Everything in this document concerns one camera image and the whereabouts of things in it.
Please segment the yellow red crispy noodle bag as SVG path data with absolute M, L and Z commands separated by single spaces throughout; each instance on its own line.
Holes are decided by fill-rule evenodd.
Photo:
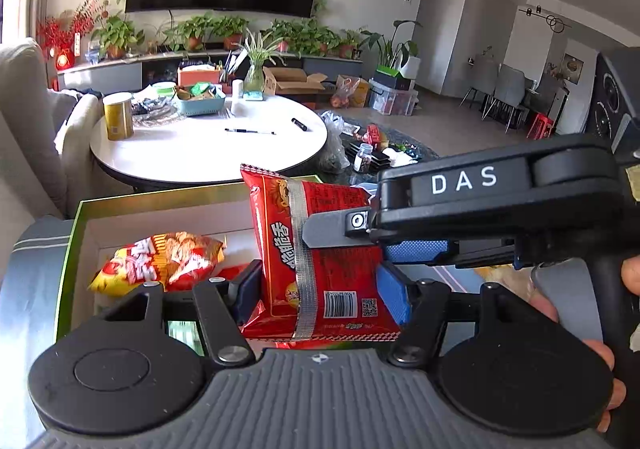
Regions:
M 210 277 L 226 257 L 227 239 L 186 231 L 166 232 L 121 247 L 96 273 L 91 292 L 122 297 L 143 283 L 165 292 L 190 291 Z

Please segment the red noodle snack bag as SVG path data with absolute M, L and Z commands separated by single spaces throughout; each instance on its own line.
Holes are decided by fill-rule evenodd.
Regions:
M 243 165 L 262 256 L 260 297 L 242 326 L 248 339 L 278 342 L 396 339 L 399 327 L 376 288 L 379 247 L 311 250 L 308 217 L 366 206 L 360 188 L 286 178 Z

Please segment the dark round side table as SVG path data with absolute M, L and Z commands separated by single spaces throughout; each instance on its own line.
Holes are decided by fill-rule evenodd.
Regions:
M 329 183 L 356 186 L 375 182 L 382 170 L 437 160 L 438 155 L 420 141 L 402 132 L 365 120 L 349 120 L 332 111 L 319 114 L 328 130 L 328 141 L 314 160 L 318 176 Z M 369 166 L 364 172 L 354 167 L 360 146 L 373 146 Z

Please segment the red stool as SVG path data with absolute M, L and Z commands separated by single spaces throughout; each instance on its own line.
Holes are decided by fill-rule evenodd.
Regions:
M 534 118 L 534 123 L 532 127 L 529 128 L 526 138 L 532 140 L 549 138 L 551 136 L 553 126 L 554 122 L 550 117 L 537 113 Z

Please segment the green cardboard box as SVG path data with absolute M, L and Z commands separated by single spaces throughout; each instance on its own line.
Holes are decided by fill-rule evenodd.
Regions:
M 119 247 L 164 232 L 226 240 L 221 269 L 260 257 L 245 183 L 167 190 L 83 201 L 63 265 L 55 337 L 62 339 L 111 299 L 88 290 Z

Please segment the black marker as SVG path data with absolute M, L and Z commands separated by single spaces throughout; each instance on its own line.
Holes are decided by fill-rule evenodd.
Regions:
M 291 122 L 302 131 L 309 131 L 309 127 L 302 123 L 300 120 L 297 120 L 297 118 L 292 117 Z

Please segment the grey dining chair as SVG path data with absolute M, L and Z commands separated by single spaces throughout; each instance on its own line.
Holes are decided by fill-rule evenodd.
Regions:
M 512 124 L 520 119 L 520 115 L 524 111 L 522 102 L 525 98 L 525 93 L 525 74 L 516 68 L 512 68 L 512 66 L 501 65 L 494 93 L 490 96 L 489 102 L 483 111 L 482 120 L 486 120 L 499 104 L 506 106 L 509 118 L 504 132 L 507 134 Z

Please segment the white round coffee table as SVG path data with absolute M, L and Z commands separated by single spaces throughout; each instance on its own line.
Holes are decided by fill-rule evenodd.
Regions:
M 291 120 L 309 127 L 302 131 Z M 275 131 L 235 134 L 224 128 Z M 137 188 L 180 188 L 238 181 L 243 164 L 289 172 L 326 144 L 326 124 L 311 109 L 280 96 L 240 102 L 240 114 L 185 117 L 138 126 L 128 139 L 112 141 L 100 120 L 90 150 L 104 172 Z

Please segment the clear plastic storage bin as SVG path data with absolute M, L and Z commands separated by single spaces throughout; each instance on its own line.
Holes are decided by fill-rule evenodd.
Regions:
M 376 83 L 373 79 L 369 86 L 369 106 L 382 115 L 411 116 L 419 101 L 419 93 L 414 89 L 398 90 Z

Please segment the black pen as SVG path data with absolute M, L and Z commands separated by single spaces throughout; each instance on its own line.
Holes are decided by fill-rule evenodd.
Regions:
M 235 134 L 254 134 L 254 135 L 269 135 L 269 136 L 277 135 L 275 131 L 255 130 L 255 129 L 245 129 L 245 128 L 224 128 L 224 131 L 234 132 Z

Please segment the brown cardboard box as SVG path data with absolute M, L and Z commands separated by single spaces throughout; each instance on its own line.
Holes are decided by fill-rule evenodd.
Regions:
M 298 96 L 299 94 L 319 94 L 324 91 L 323 83 L 328 79 L 322 73 L 307 75 L 301 68 L 267 68 L 265 75 L 265 93 L 272 96 Z

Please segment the glass vase with plant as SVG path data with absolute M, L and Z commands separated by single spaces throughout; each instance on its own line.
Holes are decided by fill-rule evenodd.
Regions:
M 241 52 L 250 61 L 244 78 L 243 91 L 245 98 L 262 99 L 265 92 L 264 65 L 274 57 L 280 56 L 281 37 L 274 37 L 271 32 L 262 33 L 246 30 L 240 43 Z

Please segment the blue snack tray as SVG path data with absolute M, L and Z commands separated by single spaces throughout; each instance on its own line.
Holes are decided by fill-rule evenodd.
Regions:
M 186 117 L 217 114 L 224 107 L 226 95 L 220 85 L 197 83 L 176 88 L 176 107 Z

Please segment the yellow tin can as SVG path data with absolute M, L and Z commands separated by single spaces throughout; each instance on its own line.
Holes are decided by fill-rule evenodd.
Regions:
M 130 92 L 116 92 L 104 97 L 104 120 L 108 139 L 118 141 L 134 135 L 131 101 Z

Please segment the grey sofa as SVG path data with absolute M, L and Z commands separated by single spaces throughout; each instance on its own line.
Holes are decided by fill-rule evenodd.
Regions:
M 93 94 L 48 87 L 35 39 L 1 46 L 1 267 L 43 216 L 73 217 L 100 193 L 90 137 L 103 116 Z

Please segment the red flower decoration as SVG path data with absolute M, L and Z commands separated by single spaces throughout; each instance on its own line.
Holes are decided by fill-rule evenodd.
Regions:
M 37 22 L 37 42 L 46 58 L 53 61 L 55 70 L 73 68 L 80 56 L 81 39 L 92 34 L 108 16 L 109 5 L 108 0 L 85 0 L 75 10 Z

